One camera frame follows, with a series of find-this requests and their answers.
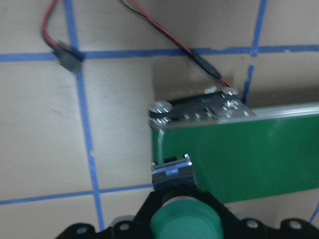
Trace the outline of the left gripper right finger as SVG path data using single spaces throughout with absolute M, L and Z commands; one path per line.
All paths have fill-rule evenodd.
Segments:
M 214 209 L 221 219 L 225 239 L 317 239 L 319 228 L 305 220 L 297 202 L 305 193 L 284 194 L 222 204 L 208 192 L 196 196 Z

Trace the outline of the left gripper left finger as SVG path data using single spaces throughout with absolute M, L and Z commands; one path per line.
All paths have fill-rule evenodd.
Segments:
M 159 192 L 151 192 L 132 220 L 122 220 L 101 232 L 94 226 L 76 223 L 62 231 L 58 239 L 150 239 L 150 222 L 155 213 L 163 205 Z

